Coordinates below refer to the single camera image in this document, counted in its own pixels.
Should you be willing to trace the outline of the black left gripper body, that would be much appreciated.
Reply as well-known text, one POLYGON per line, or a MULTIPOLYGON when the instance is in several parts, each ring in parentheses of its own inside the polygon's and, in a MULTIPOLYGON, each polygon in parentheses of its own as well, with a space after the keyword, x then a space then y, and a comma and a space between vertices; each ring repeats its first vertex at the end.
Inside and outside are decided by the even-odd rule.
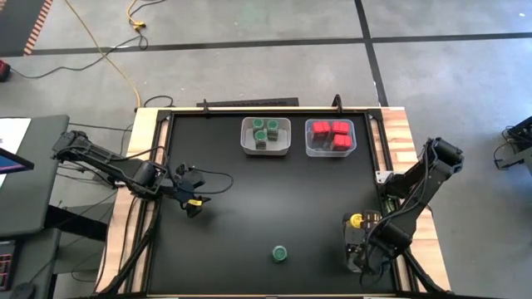
POLYGON ((205 184, 202 173, 197 169, 189 167, 185 174, 176 174, 173 176, 175 187, 175 198, 177 200, 196 199, 195 190, 205 184))

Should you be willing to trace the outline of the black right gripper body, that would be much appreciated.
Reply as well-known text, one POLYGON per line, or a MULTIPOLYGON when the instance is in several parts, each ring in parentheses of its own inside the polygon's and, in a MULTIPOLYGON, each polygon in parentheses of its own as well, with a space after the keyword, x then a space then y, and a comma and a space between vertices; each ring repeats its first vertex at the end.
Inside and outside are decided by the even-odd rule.
POLYGON ((358 245, 363 247, 362 273, 380 273, 384 264, 390 260, 387 251, 381 247, 380 243, 362 242, 358 245))

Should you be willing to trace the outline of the grey translucent plastic bin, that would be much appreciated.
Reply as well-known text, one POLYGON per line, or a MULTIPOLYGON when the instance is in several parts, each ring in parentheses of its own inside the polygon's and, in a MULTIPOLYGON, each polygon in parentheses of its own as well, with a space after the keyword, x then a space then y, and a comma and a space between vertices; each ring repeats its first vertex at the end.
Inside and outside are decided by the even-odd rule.
MULTIPOLYGON (((363 229, 363 232, 361 233, 345 233, 343 231, 343 221, 342 221, 342 235, 343 235, 343 241, 344 241, 344 256, 345 256, 345 263, 346 263, 346 267, 347 267, 347 259, 346 259, 346 246, 348 244, 360 244, 362 242, 366 242, 366 243, 380 243, 381 244, 381 247, 385 250, 385 245, 384 243, 379 240, 377 238, 377 226, 376 225, 374 228, 372 229, 369 229, 369 230, 366 230, 362 227, 363 229)), ((384 264, 384 268, 382 269, 382 271, 380 273, 360 273, 360 274, 365 274, 365 275, 382 275, 385 270, 387 268, 387 263, 384 264)))

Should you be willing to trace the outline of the flat black bar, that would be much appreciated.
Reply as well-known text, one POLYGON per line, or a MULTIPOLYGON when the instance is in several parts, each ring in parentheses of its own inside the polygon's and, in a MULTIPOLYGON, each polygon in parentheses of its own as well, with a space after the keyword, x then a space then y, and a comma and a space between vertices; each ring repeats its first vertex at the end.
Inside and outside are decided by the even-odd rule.
POLYGON ((271 98, 257 100, 228 100, 228 101, 207 101, 198 102, 197 107, 255 107, 255 106, 299 106, 297 97, 271 98))

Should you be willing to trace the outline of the beige plastic bin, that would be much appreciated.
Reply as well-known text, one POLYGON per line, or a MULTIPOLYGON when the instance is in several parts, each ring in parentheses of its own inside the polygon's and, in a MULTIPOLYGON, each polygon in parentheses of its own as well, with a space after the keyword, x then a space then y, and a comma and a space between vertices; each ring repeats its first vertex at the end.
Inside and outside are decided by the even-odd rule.
POLYGON ((286 155, 291 146, 291 122, 286 118, 246 117, 241 123, 240 145, 243 148, 244 153, 247 155, 286 155), (264 131, 266 133, 266 124, 268 120, 274 119, 279 122, 278 140, 268 140, 266 149, 255 149, 254 132, 252 127, 252 120, 254 118, 264 119, 264 131))

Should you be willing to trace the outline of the clear plastic bin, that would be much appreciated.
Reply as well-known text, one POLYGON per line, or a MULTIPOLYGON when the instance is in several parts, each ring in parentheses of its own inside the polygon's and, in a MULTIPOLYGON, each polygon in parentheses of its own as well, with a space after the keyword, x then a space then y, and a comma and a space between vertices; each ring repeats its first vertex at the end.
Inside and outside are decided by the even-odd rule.
POLYGON ((345 158, 349 156, 357 148, 357 140, 355 127, 351 120, 348 119, 338 119, 339 121, 347 121, 350 125, 350 135, 352 137, 352 148, 348 151, 333 151, 331 150, 331 143, 333 141, 333 136, 335 135, 332 131, 326 140, 313 140, 312 138, 312 123, 314 121, 328 121, 331 128, 332 122, 337 121, 334 119, 308 119, 305 122, 305 145, 306 153, 309 157, 314 158, 345 158))

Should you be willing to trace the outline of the grey side desk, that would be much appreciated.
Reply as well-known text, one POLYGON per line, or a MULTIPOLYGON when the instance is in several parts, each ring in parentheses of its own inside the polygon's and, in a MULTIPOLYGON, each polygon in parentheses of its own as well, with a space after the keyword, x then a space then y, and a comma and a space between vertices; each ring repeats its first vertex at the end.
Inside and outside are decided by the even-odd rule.
POLYGON ((0 238, 44 228, 57 172, 52 146, 66 131, 69 120, 67 115, 54 115, 30 121, 17 155, 34 163, 34 169, 8 174, 0 186, 0 238))

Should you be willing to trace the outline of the tablet with lit screen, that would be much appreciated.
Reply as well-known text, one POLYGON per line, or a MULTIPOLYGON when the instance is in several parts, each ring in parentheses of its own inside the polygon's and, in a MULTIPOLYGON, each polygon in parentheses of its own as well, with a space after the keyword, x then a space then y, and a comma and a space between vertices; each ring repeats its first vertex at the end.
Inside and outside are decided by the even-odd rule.
POLYGON ((10 174, 33 169, 33 162, 0 148, 0 174, 10 174))

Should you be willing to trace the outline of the white paper sheet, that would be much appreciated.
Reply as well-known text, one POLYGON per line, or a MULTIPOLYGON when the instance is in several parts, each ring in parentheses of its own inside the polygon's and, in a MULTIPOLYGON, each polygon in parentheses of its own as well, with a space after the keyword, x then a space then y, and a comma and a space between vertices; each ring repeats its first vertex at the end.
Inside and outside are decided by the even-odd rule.
MULTIPOLYGON (((0 118, 0 148, 18 155, 17 151, 22 146, 31 120, 31 118, 0 118)), ((0 174, 0 188, 6 177, 7 174, 0 174)))

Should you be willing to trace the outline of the backlit keyboard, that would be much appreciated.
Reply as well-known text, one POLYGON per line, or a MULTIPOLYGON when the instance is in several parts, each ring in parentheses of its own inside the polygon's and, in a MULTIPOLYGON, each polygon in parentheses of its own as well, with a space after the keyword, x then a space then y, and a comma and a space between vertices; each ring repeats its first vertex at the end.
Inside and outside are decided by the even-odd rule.
POLYGON ((9 288, 15 249, 15 241, 0 241, 0 292, 4 292, 9 288))

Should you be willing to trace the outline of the black orange-striped floor mat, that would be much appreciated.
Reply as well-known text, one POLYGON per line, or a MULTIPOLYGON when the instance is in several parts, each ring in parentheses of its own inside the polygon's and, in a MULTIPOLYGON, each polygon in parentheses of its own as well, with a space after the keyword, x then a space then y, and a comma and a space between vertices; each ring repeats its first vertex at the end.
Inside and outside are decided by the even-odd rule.
POLYGON ((0 58, 29 56, 53 0, 0 0, 0 58))

